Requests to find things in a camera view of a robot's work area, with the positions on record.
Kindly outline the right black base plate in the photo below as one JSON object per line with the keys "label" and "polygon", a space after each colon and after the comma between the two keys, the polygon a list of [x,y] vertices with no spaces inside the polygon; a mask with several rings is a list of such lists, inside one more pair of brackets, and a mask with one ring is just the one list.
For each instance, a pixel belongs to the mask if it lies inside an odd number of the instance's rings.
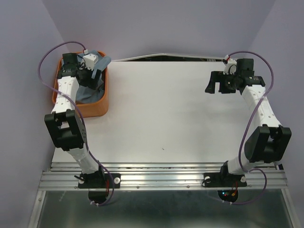
{"label": "right black base plate", "polygon": [[206,188],[232,188],[246,187],[247,182],[244,175],[228,174],[222,176],[219,172],[206,172],[203,174],[202,186]]}

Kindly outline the blue denim skirt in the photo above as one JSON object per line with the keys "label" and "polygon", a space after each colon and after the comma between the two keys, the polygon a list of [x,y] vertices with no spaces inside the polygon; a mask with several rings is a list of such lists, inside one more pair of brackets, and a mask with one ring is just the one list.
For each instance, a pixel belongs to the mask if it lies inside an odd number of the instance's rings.
{"label": "blue denim skirt", "polygon": [[79,54],[78,55],[78,60],[80,60],[80,69],[84,69],[85,65],[82,60],[84,55],[87,54],[95,54],[98,56],[99,60],[95,64],[95,67],[93,71],[96,71],[97,69],[100,70],[100,79],[98,81],[98,86],[96,90],[90,89],[88,87],[84,86],[79,86],[78,91],[76,93],[76,102],[81,102],[83,104],[88,104],[88,103],[94,103],[98,100],[101,99],[101,97],[104,95],[103,89],[100,88],[100,86],[103,84],[103,81],[101,79],[102,71],[110,64],[111,58],[110,57],[101,57],[98,53],[97,50],[91,50],[88,51],[87,53]]}

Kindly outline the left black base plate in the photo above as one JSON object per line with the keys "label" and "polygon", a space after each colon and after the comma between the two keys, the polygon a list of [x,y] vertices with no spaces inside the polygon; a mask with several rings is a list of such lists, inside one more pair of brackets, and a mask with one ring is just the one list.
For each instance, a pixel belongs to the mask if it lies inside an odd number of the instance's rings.
{"label": "left black base plate", "polygon": [[78,179],[78,188],[79,189],[105,189],[105,188],[114,188],[119,189],[121,184],[121,174],[112,173],[112,178],[108,173],[104,176],[98,176],[97,173],[92,174],[80,174],[76,176]]}

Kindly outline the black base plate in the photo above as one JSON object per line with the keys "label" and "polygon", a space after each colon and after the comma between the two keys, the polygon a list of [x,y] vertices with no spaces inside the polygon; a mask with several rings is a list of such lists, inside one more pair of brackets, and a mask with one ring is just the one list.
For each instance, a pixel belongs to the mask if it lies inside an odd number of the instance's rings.
{"label": "black base plate", "polygon": [[121,174],[112,173],[112,178],[108,173],[104,176],[98,176],[97,173],[92,174],[80,174],[76,176],[78,179],[78,188],[79,189],[105,189],[105,188],[114,188],[119,189],[121,184]]}
{"label": "black base plate", "polygon": [[206,188],[232,188],[246,187],[247,182],[244,175],[228,174],[222,176],[219,172],[206,172],[203,174],[202,186]]}

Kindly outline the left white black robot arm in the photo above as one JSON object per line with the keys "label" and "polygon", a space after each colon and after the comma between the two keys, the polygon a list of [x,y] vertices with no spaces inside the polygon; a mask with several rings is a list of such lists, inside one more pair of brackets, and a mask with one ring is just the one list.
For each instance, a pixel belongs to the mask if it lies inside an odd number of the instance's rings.
{"label": "left white black robot arm", "polygon": [[44,121],[55,147],[69,153],[81,168],[77,177],[80,189],[106,188],[108,180],[104,170],[87,148],[83,117],[76,112],[76,94],[80,86],[96,89],[102,72],[111,62],[110,57],[89,53],[63,54],[57,73],[57,98]]}

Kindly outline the orange plastic basket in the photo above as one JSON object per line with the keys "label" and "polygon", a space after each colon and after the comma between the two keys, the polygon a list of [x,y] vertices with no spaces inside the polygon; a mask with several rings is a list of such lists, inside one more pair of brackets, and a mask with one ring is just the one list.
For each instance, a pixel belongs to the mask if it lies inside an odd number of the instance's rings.
{"label": "orange plastic basket", "polygon": [[[109,57],[107,56],[104,52],[102,51],[97,51],[97,53],[101,56],[101,57]],[[57,84],[57,73],[59,72],[59,70],[62,67],[62,61],[63,58],[61,58],[59,60],[58,66],[57,66],[57,72],[55,75],[55,81],[54,81],[54,88],[58,89],[58,84]],[[97,116],[103,116],[107,113],[108,108],[109,108],[109,72],[108,72],[108,67],[106,67],[103,71],[102,71],[102,75],[101,75],[101,79],[103,81],[103,84],[100,86],[101,89],[103,89],[104,91],[104,95],[101,97],[100,100],[94,102],[94,103],[88,103],[88,104],[83,104],[81,102],[77,102],[77,107],[80,109],[82,115],[84,118],[86,117],[97,117]],[[52,94],[52,102],[53,104],[56,103],[56,98],[57,98],[57,93],[53,92]]]}

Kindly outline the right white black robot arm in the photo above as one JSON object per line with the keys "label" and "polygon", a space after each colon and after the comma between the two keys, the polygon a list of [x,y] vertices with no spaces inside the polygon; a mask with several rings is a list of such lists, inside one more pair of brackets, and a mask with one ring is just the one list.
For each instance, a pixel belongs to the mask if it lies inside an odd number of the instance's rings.
{"label": "right white black robot arm", "polygon": [[291,129],[284,127],[276,118],[267,98],[266,85],[254,72],[254,61],[238,60],[225,56],[223,71],[213,71],[206,93],[231,94],[239,91],[251,111],[249,125],[254,126],[250,136],[244,135],[236,158],[223,163],[219,172],[205,173],[203,187],[245,187],[245,173],[262,164],[282,159],[292,136]]}

